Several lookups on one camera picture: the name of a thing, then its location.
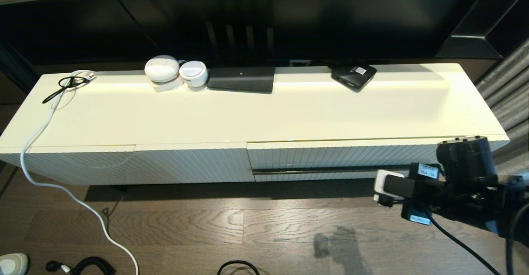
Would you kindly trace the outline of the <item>long thin black rod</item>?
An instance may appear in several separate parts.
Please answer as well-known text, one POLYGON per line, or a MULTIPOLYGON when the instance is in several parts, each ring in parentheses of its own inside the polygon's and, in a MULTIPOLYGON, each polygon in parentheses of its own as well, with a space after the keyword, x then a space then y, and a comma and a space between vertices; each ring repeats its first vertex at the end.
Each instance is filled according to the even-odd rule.
POLYGON ((372 165, 372 166, 336 166, 336 167, 308 167, 308 168, 268 168, 253 169, 253 175, 300 175, 314 173, 341 172, 372 172, 378 170, 402 171, 408 170, 410 165, 372 165))

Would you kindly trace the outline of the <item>white fluted drawer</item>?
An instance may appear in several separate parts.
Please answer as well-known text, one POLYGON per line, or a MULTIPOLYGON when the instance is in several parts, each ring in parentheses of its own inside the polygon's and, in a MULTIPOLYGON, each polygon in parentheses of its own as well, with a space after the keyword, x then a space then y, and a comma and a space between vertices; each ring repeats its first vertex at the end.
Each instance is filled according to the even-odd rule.
MULTIPOLYGON (((435 163, 438 144, 450 137, 248 143, 253 169, 435 163)), ((257 182, 374 178, 377 171, 254 175, 257 182)))

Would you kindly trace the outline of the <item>white TV cabinet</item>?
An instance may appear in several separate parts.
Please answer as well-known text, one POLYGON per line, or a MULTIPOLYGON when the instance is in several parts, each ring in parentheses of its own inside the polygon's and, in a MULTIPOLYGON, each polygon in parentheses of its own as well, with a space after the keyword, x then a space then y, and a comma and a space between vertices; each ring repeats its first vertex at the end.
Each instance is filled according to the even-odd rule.
POLYGON ((248 143, 487 137, 509 143, 458 64, 377 65, 355 92, 325 67, 276 68, 270 94, 186 85, 161 93, 140 70, 42 75, 0 136, 0 160, 69 185, 257 182, 248 143))

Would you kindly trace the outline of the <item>grey pleated curtain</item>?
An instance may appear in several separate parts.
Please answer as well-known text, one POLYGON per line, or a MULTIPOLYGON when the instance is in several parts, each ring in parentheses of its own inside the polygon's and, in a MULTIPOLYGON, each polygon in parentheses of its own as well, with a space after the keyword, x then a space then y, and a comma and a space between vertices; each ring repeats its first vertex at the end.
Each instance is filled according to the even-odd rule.
POLYGON ((499 175, 519 175, 529 182, 529 38, 476 88, 510 139, 493 155, 499 175))

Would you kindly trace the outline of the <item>small black labelled box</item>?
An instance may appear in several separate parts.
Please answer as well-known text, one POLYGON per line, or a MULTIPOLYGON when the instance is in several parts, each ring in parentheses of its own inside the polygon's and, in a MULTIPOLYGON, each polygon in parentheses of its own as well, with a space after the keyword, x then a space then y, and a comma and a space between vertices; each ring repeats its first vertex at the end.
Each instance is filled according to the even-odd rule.
POLYGON ((355 92, 362 91, 376 75, 377 69, 365 65, 352 65, 344 67, 334 67, 331 70, 331 77, 338 83, 355 92))

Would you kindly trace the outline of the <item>black shelf unit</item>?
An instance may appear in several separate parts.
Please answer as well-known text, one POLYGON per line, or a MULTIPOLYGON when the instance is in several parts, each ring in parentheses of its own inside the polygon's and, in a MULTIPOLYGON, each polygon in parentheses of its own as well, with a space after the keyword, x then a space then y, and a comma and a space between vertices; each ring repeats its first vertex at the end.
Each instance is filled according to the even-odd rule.
POLYGON ((501 60, 529 39, 529 0, 476 0, 437 58, 501 60))

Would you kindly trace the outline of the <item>black television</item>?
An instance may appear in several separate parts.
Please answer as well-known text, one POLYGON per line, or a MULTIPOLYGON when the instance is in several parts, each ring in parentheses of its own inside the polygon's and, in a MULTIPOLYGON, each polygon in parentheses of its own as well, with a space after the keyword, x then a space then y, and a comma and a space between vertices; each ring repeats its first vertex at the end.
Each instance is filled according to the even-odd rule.
POLYGON ((432 57, 476 0, 32 0, 0 5, 31 64, 432 57))

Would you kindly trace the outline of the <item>dark grey flat box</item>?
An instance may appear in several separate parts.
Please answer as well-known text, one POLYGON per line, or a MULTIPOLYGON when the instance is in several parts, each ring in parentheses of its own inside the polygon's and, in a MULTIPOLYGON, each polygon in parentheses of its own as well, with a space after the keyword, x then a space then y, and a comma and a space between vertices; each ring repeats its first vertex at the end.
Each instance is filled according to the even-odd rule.
POLYGON ((212 68, 208 74, 206 85, 210 90, 270 94, 273 91, 275 68, 212 68))

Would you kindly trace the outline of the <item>small white round device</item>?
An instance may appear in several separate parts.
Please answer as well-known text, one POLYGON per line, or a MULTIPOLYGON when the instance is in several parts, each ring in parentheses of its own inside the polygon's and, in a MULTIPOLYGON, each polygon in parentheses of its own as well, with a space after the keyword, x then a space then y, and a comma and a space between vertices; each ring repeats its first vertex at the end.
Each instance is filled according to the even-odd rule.
POLYGON ((204 86, 209 77, 206 65, 200 61, 185 62, 179 68, 179 75, 189 87, 204 86))

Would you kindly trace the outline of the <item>large white round device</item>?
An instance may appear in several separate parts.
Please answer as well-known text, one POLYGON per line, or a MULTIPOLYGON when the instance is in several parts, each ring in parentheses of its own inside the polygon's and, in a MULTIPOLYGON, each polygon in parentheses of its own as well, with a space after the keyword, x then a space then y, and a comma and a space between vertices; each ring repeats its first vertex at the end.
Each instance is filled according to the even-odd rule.
POLYGON ((157 93, 173 90, 184 85, 179 70, 180 63, 178 60, 168 55, 155 56, 148 60, 144 66, 144 73, 157 93))

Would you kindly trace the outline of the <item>white shoe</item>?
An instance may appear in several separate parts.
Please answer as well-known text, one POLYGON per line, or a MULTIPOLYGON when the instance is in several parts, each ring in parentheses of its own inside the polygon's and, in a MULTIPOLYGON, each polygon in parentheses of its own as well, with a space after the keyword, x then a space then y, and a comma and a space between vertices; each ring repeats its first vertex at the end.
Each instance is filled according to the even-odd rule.
POLYGON ((0 256, 0 275, 26 275, 29 257, 24 253, 10 253, 0 256))

